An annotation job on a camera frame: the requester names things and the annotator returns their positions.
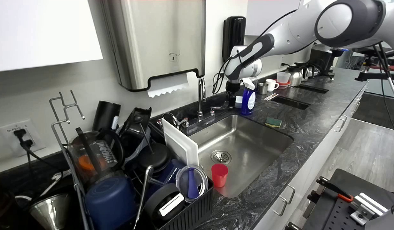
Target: stainless steel sink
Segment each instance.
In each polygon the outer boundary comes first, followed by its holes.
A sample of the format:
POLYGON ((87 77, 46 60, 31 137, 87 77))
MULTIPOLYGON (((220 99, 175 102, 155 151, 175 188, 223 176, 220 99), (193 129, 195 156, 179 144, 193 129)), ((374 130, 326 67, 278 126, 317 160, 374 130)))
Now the stainless steel sink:
POLYGON ((294 141, 247 118, 232 115, 190 136, 199 147, 200 165, 207 176, 211 166, 226 164, 226 185, 216 188, 225 197, 239 195, 294 141))

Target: paper towel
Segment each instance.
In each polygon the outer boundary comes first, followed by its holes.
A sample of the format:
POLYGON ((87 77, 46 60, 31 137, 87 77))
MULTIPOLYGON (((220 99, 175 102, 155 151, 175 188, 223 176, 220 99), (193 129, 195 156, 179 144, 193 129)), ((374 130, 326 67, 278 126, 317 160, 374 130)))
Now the paper towel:
POLYGON ((150 89, 147 91, 150 97, 171 93, 189 86, 186 73, 154 79, 150 84, 150 89))

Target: floor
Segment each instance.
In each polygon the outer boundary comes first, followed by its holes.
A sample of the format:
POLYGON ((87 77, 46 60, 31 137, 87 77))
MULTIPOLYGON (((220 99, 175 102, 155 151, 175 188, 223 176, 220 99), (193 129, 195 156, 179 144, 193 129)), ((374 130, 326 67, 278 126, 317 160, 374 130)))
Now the floor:
MULTIPOLYGON (((394 192, 394 130, 352 119, 317 177, 331 178, 338 168, 394 192)), ((306 194, 317 188, 314 183, 306 194)), ((303 227, 307 206, 304 197, 289 222, 303 227)))
MULTIPOLYGON (((387 97, 386 104, 394 123, 394 98, 387 97)), ((353 115, 353 118, 393 129, 384 106, 383 96, 376 94, 363 94, 362 99, 360 100, 360 106, 353 115)))

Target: red clip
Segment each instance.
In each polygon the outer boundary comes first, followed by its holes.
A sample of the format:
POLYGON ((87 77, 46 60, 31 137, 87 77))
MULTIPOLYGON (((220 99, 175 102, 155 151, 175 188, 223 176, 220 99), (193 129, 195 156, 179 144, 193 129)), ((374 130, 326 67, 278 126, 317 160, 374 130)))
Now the red clip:
POLYGON ((346 201, 348 203, 353 201, 353 196, 352 195, 351 195, 351 198, 347 198, 346 196, 341 195, 341 194, 338 193, 338 198, 340 198, 340 199, 342 199, 342 200, 344 200, 344 201, 346 201))

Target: paper towel dispenser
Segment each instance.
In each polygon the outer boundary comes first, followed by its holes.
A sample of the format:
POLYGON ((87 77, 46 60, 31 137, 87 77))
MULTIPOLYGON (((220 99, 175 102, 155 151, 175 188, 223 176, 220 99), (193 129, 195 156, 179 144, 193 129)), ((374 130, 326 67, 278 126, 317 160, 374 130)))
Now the paper towel dispenser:
POLYGON ((204 76, 206 1, 102 0, 118 69, 129 91, 195 72, 204 76))

